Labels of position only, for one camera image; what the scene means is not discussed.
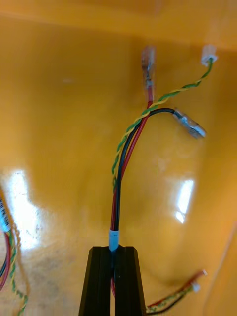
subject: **orange surface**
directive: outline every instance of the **orange surface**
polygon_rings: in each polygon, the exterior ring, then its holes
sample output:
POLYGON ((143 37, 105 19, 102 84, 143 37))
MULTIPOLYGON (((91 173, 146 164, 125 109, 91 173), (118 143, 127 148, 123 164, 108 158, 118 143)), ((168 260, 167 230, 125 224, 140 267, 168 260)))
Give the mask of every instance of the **orange surface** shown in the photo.
MULTIPOLYGON (((159 96, 204 73, 205 43, 218 48, 210 76, 167 104, 207 138, 149 120, 123 180, 120 242, 138 250, 147 304, 206 268, 167 316, 237 314, 236 14, 223 0, 0 1, 1 196, 26 316, 78 314, 88 251, 108 243, 116 147, 146 107, 142 50, 157 47, 159 96)), ((8 282, 0 315, 17 306, 8 282)))

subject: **wire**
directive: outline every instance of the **wire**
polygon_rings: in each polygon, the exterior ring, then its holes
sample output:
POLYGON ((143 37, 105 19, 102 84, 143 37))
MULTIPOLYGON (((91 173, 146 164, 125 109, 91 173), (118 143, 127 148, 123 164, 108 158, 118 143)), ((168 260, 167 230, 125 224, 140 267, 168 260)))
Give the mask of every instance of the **wire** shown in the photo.
MULTIPOLYGON (((147 108, 149 108, 153 103, 153 88, 152 86, 149 86, 148 87, 148 105, 147 105, 147 108)), ((127 152, 127 155, 126 155, 126 159, 124 161, 124 164, 122 166, 122 176, 121 178, 123 177, 124 175, 124 172, 126 170, 126 167, 127 167, 127 164, 131 158, 131 155, 132 155, 132 152, 134 150, 134 147, 138 141, 138 138, 140 137, 142 131, 143 131, 143 128, 148 120, 149 116, 147 116, 146 118, 144 118, 142 120, 142 123, 141 125, 139 126, 139 129, 137 130, 137 133, 132 141, 132 144, 131 146, 129 147, 129 150, 127 152)), ((114 195, 113 195, 113 202, 112 202, 112 214, 111 214, 111 225, 110 225, 110 229, 111 230, 114 230, 114 225, 115 225, 115 211, 116 211, 116 194, 117 194, 117 188, 115 188, 114 190, 114 195)))
MULTIPOLYGON (((150 116, 153 116, 155 114, 158 113, 163 113, 163 112, 167 112, 167 113, 171 113, 174 114, 174 109, 170 109, 170 108, 160 108, 160 109, 156 109, 152 112, 150 112, 150 116)), ((119 166, 118 166, 118 179, 117 179, 117 194, 116 194, 116 212, 115 212, 115 225, 114 225, 114 230, 118 231, 119 230, 119 213, 120 213, 120 193, 121 193, 121 171, 122 171, 122 166, 124 164, 124 160, 125 160, 125 156, 126 156, 126 152, 128 149, 128 146, 134 136, 134 134, 136 133, 137 129, 139 128, 139 126, 141 125, 141 122, 138 123, 136 126, 134 126, 132 132, 129 134, 126 144, 122 150, 122 154, 120 157, 120 162, 119 162, 119 166)))
POLYGON ((16 247, 15 247, 15 241, 14 241, 14 237, 11 231, 9 231, 7 233, 8 235, 8 239, 9 239, 9 243, 10 243, 10 247, 11 247, 11 265, 10 265, 10 279, 11 279, 11 290, 13 293, 15 293, 16 296, 19 296, 19 298, 21 299, 21 307, 19 312, 17 313, 17 316, 20 316, 23 312, 24 309, 26 307, 27 301, 28 301, 28 296, 23 294, 21 291, 19 291, 18 289, 16 289, 16 282, 15 282, 15 269, 16 269, 16 247))
POLYGON ((191 277, 191 279, 189 279, 181 288, 179 288, 177 291, 173 292, 172 294, 170 294, 168 297, 164 297, 162 299, 160 299, 159 301, 152 303, 150 305, 148 305, 148 307, 153 307, 153 306, 157 306, 159 305, 161 302, 163 302, 164 300, 167 300, 168 298, 177 295, 178 293, 181 293, 182 291, 185 290, 185 288, 189 287, 193 282, 195 282, 199 277, 203 276, 206 274, 205 270, 201 270, 198 271, 193 277, 191 277))
POLYGON ((113 190, 115 190, 115 187, 116 187, 116 181, 117 181, 116 180, 116 165, 117 165, 117 162, 119 160, 119 155, 120 155, 120 153, 122 151, 122 147, 123 147, 124 143, 126 142, 129 134, 134 130, 135 126, 140 124, 143 118, 148 116, 151 111, 157 109, 160 104, 165 103, 170 97, 173 97, 173 96, 175 96, 176 94, 178 94, 180 92, 187 91, 187 90, 189 90, 192 87, 198 87, 200 85, 200 83, 202 82, 202 80, 204 78, 206 78, 209 75, 209 73, 211 72, 212 65, 213 65, 213 59, 210 58, 210 60, 209 60, 209 68, 208 68, 207 72, 200 79, 196 80, 194 83, 186 84, 180 89, 173 90, 170 93, 167 93, 167 94, 164 94, 163 96, 161 96, 158 99, 157 102, 154 102, 150 108, 146 109, 142 113, 142 115, 139 118, 137 118, 135 120, 135 122, 127 128, 126 132, 124 133, 124 135, 123 135, 123 137, 122 137, 122 139, 121 139, 121 141, 120 141, 120 143, 119 143, 119 145, 117 147, 115 161, 114 161, 113 166, 112 166, 113 190))
POLYGON ((9 273, 10 256, 11 256, 11 249, 10 249, 10 242, 9 242, 8 235, 6 233, 4 233, 4 237, 5 237, 5 243, 6 243, 6 267, 5 267, 5 273, 4 273, 3 278, 1 280, 1 283, 0 283, 0 291, 4 286, 6 279, 7 279, 7 276, 8 276, 8 273, 9 273))
POLYGON ((5 257, 5 260, 4 260, 4 263, 3 263, 2 267, 1 267, 1 269, 0 269, 0 277, 1 277, 2 274, 3 274, 3 272, 4 272, 4 270, 5 270, 5 267, 6 267, 6 257, 5 257))
POLYGON ((184 291, 183 294, 181 294, 181 296, 179 298, 177 298, 172 304, 167 306, 165 309, 159 310, 159 311, 154 311, 154 312, 147 312, 147 315, 159 315, 159 314, 163 314, 163 313, 167 312, 174 305, 176 305, 179 301, 181 301, 188 294, 188 292, 191 292, 191 291, 192 291, 192 286, 190 286, 188 289, 186 289, 186 291, 184 291))

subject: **black wire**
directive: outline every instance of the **black wire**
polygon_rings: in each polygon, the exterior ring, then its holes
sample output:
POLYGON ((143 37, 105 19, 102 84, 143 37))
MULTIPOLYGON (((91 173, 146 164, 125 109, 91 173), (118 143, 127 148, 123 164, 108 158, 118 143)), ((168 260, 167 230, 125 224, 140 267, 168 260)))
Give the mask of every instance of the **black wire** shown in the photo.
MULTIPOLYGON (((150 112, 150 116, 153 116, 155 114, 158 113, 163 113, 163 112, 167 112, 167 113, 171 113, 174 114, 174 109, 170 109, 170 108, 160 108, 157 110, 154 110, 152 112, 150 112)), ((129 147, 129 144, 133 138, 133 136, 135 135, 137 129, 140 127, 141 122, 135 126, 134 130, 129 134, 127 141, 124 145, 124 148, 122 150, 122 154, 120 157, 120 161, 119 161, 119 166, 118 166, 118 177, 117 177, 117 195, 116 195, 116 213, 115 213, 115 231, 119 230, 119 214, 120 214, 120 195, 121 195, 121 179, 122 179, 122 166, 124 164, 124 160, 126 157, 126 153, 127 153, 127 149, 129 147)))
POLYGON ((159 315, 159 314, 163 314, 165 312, 167 312, 169 309, 171 309, 174 305, 176 305, 179 301, 182 300, 182 298, 185 297, 187 293, 181 295, 179 298, 177 298, 176 301, 174 301, 172 304, 170 304, 168 307, 166 307, 165 309, 158 311, 158 312, 153 312, 153 313, 147 313, 147 315, 159 315))
POLYGON ((1 270, 0 270, 0 277, 3 275, 5 267, 6 267, 6 258, 5 258, 4 263, 3 263, 2 267, 1 267, 1 270))

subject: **red wire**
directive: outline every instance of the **red wire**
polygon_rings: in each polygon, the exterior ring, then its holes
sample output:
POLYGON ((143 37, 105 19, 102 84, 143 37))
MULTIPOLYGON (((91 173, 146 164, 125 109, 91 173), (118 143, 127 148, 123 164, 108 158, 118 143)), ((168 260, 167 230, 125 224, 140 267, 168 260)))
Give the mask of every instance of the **red wire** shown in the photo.
POLYGON ((112 290, 113 296, 115 297, 115 281, 113 277, 111 278, 110 284, 111 284, 111 290, 112 290))
POLYGON ((5 272, 0 283, 0 291, 6 282, 6 279, 10 270, 10 256, 11 256, 10 243, 9 243, 9 238, 6 233, 4 233, 4 237, 5 237, 5 243, 6 243, 6 267, 5 267, 5 272))
MULTIPOLYGON (((152 89, 152 86, 150 86, 148 88, 148 105, 147 105, 147 108, 149 108, 153 103, 153 89, 152 89)), ((124 161, 124 164, 122 166, 122 174, 121 174, 121 179, 124 175, 124 172, 126 170, 126 167, 127 167, 127 164, 130 160, 130 157, 132 155, 132 152, 134 150, 134 147, 138 141, 138 138, 140 137, 141 133, 142 133, 142 130, 144 128, 144 126, 146 125, 146 122, 148 120, 149 116, 145 117, 143 120, 142 120, 142 123, 140 125, 140 127, 138 128, 137 132, 136 132, 136 135, 135 137, 133 138, 133 141, 131 143, 131 146, 129 147, 129 150, 127 152, 127 155, 126 155, 126 158, 125 158, 125 161, 124 161)), ((115 188, 115 191, 114 191, 114 196, 113 196, 113 203, 112 203, 112 214, 111 214, 111 225, 110 225, 110 229, 111 230, 114 230, 114 225, 115 225, 115 208, 116 208, 116 193, 117 193, 117 188, 115 188)))
MULTIPOLYGON (((188 286, 190 286, 194 281, 196 281, 197 278, 199 278, 200 276, 202 276, 204 274, 205 274, 204 270, 199 271, 190 280, 188 280, 188 282, 186 282, 180 289, 178 289, 174 293, 170 294, 169 296, 172 296, 176 293, 182 292, 184 289, 186 289, 188 286)), ((162 301, 164 301, 165 299, 166 299, 166 297, 162 298, 161 300, 159 300, 151 305, 148 305, 148 307, 156 306, 156 305, 160 304, 162 301)))

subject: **white plug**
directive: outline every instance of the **white plug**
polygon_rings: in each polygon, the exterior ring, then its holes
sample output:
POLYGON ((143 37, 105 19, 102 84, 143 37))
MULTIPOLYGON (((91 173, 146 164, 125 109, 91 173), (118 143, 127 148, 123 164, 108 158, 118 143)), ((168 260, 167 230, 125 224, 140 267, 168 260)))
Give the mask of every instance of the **white plug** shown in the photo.
POLYGON ((192 283, 192 287, 193 287, 193 291, 196 293, 199 292, 201 289, 201 286, 196 282, 192 283))
POLYGON ((215 63, 218 59, 216 56, 216 47, 213 45, 205 45, 202 49, 202 57, 201 57, 201 63, 208 67, 209 60, 212 58, 213 63, 215 63))

